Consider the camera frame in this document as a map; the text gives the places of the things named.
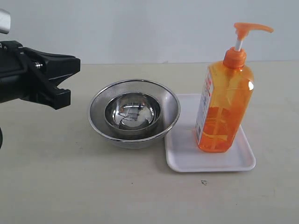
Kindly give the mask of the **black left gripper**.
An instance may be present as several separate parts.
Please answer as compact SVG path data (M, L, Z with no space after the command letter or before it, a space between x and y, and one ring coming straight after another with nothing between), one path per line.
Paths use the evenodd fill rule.
M71 104L71 91L57 86L80 72L75 56L51 54L24 47L17 41L0 42L0 101L23 99L55 110Z

